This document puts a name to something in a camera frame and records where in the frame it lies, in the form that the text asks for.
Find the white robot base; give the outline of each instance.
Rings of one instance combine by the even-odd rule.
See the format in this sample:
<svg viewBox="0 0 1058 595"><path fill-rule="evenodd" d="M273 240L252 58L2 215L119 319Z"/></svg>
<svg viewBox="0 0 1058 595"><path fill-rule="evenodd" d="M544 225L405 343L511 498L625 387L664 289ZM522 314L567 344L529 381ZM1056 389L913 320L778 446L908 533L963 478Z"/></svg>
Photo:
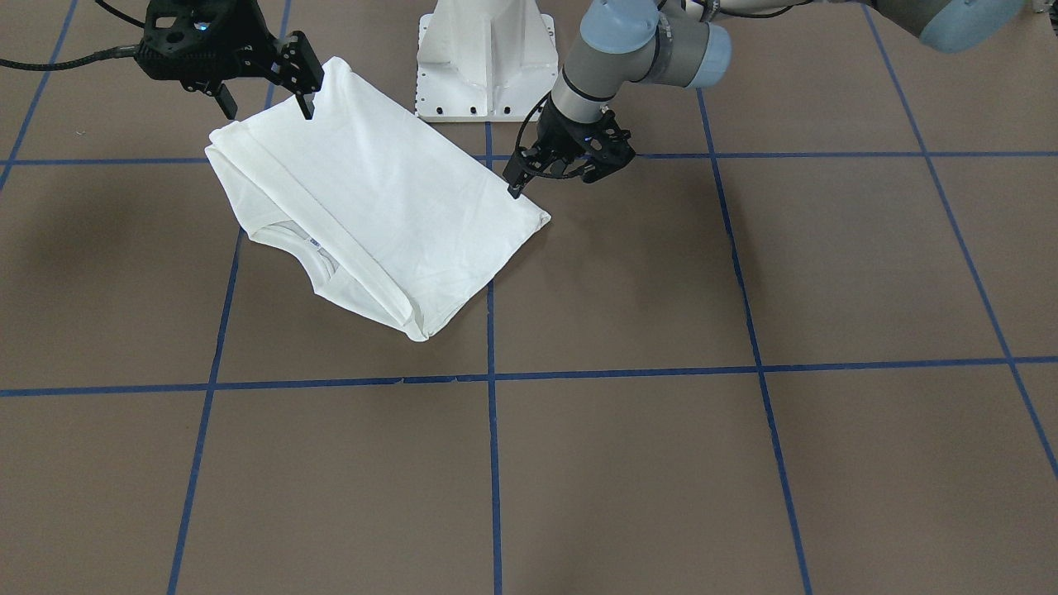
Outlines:
<svg viewBox="0 0 1058 595"><path fill-rule="evenodd" d="M420 119L522 122L559 76L554 19L535 0L439 0L419 20L418 59Z"/></svg>

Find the grid line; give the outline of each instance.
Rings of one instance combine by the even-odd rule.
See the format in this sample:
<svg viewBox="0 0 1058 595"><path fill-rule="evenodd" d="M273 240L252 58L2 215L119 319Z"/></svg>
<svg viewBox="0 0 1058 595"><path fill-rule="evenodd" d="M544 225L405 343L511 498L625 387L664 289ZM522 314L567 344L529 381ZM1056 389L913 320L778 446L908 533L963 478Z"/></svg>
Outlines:
<svg viewBox="0 0 1058 595"><path fill-rule="evenodd" d="M66 18L62 20L59 38L55 41L55 48L52 50L52 56L49 58L48 64L55 64L59 59L59 52L62 51L62 43L66 42L66 36L70 32L70 24L73 22L73 14L76 10L77 0L71 0ZM25 112L25 118L22 119L22 126L18 129L18 137L15 138L15 144L11 147L11 156L4 164L3 172L0 173L0 192L3 192L3 187L7 184L7 178L11 176L12 167L14 167L15 160L18 158L18 151L22 149L25 134L30 130L30 123L33 122L33 115L37 112L37 106L40 104L40 97L44 94L44 87L48 86L51 74L50 71L45 71L40 76L40 84L37 85L37 90L33 94L33 101L30 102L30 108Z"/></svg>
<svg viewBox="0 0 1058 595"><path fill-rule="evenodd" d="M286 0L282 8L282 23L279 26L279 38L287 36L287 26L290 22L290 10L292 0ZM269 85L264 98L264 109L272 107L275 97L275 86ZM206 391L205 399L202 403L202 417L199 420L198 439L195 443L195 455L191 459L191 469L187 479L187 493L184 498L184 508L180 518L180 529L177 534L177 545L172 554L172 567L169 571L169 584L166 595L176 595L177 585L180 581L180 570L183 564L184 546L187 543L187 531L190 527L191 510L195 506L195 491L198 487L199 471L202 467L202 457L205 453L205 438L209 429L209 418L213 413L213 400L217 393L216 385L220 375L220 362L224 356L224 342L227 336L227 324L231 320L232 304L235 300L235 286L239 276L239 256L242 253L245 232L240 228L235 239L235 250L232 255L232 269L227 278L227 290L224 293L224 307L220 314L220 325L217 329L217 348L214 353L213 365L209 368L209 390Z"/></svg>
<svg viewBox="0 0 1058 595"><path fill-rule="evenodd" d="M919 151L808 151L808 152L717 152L719 160L728 159L865 159L865 158L923 158L927 154ZM1058 157L1054 150L1011 150L1011 151L930 151L930 157L953 159L1024 159ZM490 168L494 162L508 161L507 155L471 155L477 161L484 161ZM708 152L642 152L637 157L652 160L708 160ZM204 157L158 157L158 158L112 158L112 159L7 159L0 160L0 165L10 167L41 167L70 165L205 165L209 161Z"/></svg>
<svg viewBox="0 0 1058 595"><path fill-rule="evenodd" d="M1058 364L1058 356L1015 358L1018 364ZM1007 365L1005 358L908 360L874 362L833 362L806 364L765 364L765 374L798 374L813 372L856 372L867 369L908 369L931 367L980 367ZM592 380L603 378L656 378L673 376L719 376L755 374L755 365L715 367L672 367L633 369L589 369L558 372L497 373L496 382L528 382L536 380ZM354 386L385 386L391 384L448 384L488 382L487 374L456 374L438 376L389 376L379 378L331 378L318 380L257 380L244 382L186 383L186 384L131 384L114 386L69 386L52 389L0 390L0 399L35 397L74 397L98 395L132 395L150 393L191 393L213 390L217 393L237 391L275 391L285 389L329 389Z"/></svg>
<svg viewBox="0 0 1058 595"><path fill-rule="evenodd" d="M492 123L485 123L486 167L492 170ZM489 468L492 486L492 591L504 592L503 509L499 492L499 414L496 403L496 280L489 282L486 298L486 341L489 383Z"/></svg>
<svg viewBox="0 0 1058 595"><path fill-rule="evenodd" d="M731 212L728 209L727 196L724 192L724 178L720 176L720 164L716 159L716 146L713 143L713 132L709 126L709 112L706 109L706 97L701 89L697 90L698 110L701 112L701 125L706 132L706 144L709 146L710 164L713 169L713 178L716 182L716 197L720 203L720 214L724 217L724 231L727 232L728 240L731 245L731 264L734 267L734 275L738 282L738 289L742 292L742 304L746 313L746 330L749 332L749 343L753 349L753 363L756 372L758 383L761 387L761 399L764 402L764 412L768 420L768 432L771 435L771 449L776 456L776 466L779 471L779 483L783 489L783 500L786 503L786 517L790 525L790 534L794 539L794 549L797 553L798 567L801 571L801 583L804 587L805 595L811 595L811 577L808 574L808 561L805 559L804 545L801 541L801 528L797 521L797 508L794 505L794 492L790 490L789 479L786 474L786 459L783 456L782 440L779 437L779 427L776 422L776 414L771 407L771 394L768 391L768 379L764 372L764 362L761 359L761 345L756 339L756 329L753 326L753 311L749 303L749 291L746 289L746 278L743 275L742 264L738 259L738 242L734 235L734 228L731 224Z"/></svg>
<svg viewBox="0 0 1058 595"><path fill-rule="evenodd" d="M944 205L944 211L948 216L948 222L951 224L951 230L955 234L955 239L959 241L959 248L963 252L966 266L969 268L970 275L973 277L973 283L978 288L978 293L984 304L985 311L988 313L988 319L991 321L996 338L999 340L1000 347L1003 349L1003 356L1008 367L1010 368L1010 374L1014 376L1015 384L1017 384L1018 392L1021 394L1021 400L1024 403L1028 417L1036 430L1037 437L1040 440L1040 446L1043 447L1043 452L1046 455L1047 462L1051 464L1051 471L1055 475L1055 479L1058 479L1058 459L1055 458L1055 453L1051 448L1050 440L1047 440L1043 423L1040 421L1040 417L1036 413L1036 407L1033 404L1033 399L1028 395L1027 389L1025 389L1025 383L1021 378L1021 373L1018 371L1018 364L1010 350L1010 346L1006 341L1006 337L1003 335L1003 328L1000 326L999 318L996 315L996 310L992 308L991 301L988 299L988 292L985 289L984 282L978 271L978 267L973 264L973 256L970 254L970 249L966 245L966 239L963 237L963 232L959 227L959 221L956 220L955 213L951 208L951 202L948 200L948 195L944 190L944 184L941 182L941 176L936 172L932 154L930 154L926 146L926 141L923 138L922 130L918 128L918 122L911 110L911 104L908 102L908 97L904 92L904 87L900 85L899 77L896 75L896 69L893 67L893 62L889 57L889 52L886 51L886 44L881 39L881 35L878 34L878 28L875 25L874 18L871 16L871 12L868 10L865 4L862 4L860 7L862 8L863 15L871 28L871 34L874 36L878 50L881 52L882 60L886 64L886 69L889 70L889 75L893 80L893 86L896 88L896 93L900 97L900 104L902 104L904 111L907 113L908 121L911 123L911 129L915 133L915 139L918 141L919 148L922 148L923 158L929 166L930 176L933 178L933 184L936 186L937 195L941 197L941 203Z"/></svg>

